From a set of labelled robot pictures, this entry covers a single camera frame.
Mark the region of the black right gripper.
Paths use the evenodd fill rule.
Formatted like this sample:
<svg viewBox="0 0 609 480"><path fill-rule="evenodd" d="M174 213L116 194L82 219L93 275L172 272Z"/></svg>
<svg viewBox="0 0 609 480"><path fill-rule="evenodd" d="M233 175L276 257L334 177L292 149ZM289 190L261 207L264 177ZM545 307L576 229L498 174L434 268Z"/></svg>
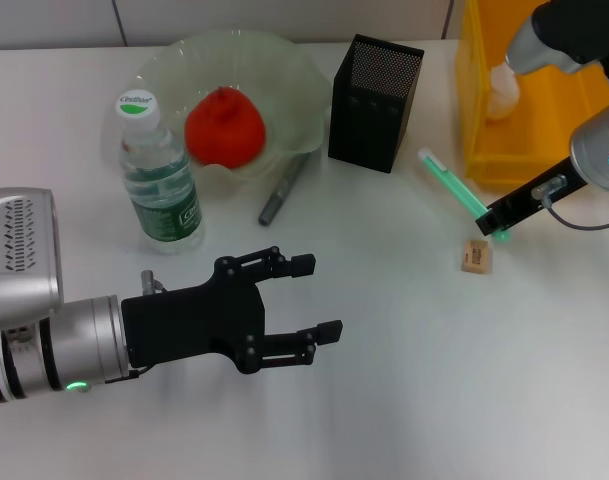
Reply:
<svg viewBox="0 0 609 480"><path fill-rule="evenodd" d="M552 193L548 198L555 203L585 187L587 182L577 173L569 157L546 170L533 180L488 206L487 212L476 220L483 235L493 235L509 230L514 223L519 223L543 209L541 200L533 196L533 192L546 184L551 184L560 176L564 185L551 186Z"/></svg>

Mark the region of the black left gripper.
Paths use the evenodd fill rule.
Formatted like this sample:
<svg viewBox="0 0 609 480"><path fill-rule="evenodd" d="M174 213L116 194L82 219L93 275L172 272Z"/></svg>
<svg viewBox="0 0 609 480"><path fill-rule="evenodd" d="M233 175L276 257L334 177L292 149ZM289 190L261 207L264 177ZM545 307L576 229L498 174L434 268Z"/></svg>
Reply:
<svg viewBox="0 0 609 480"><path fill-rule="evenodd" d="M319 347L340 340L341 320L293 333L265 335L265 309L256 283L312 275L313 254L287 258L277 246L223 257L202 285L125 299L120 308L134 368L206 354L230 359L239 372L309 366Z"/></svg>

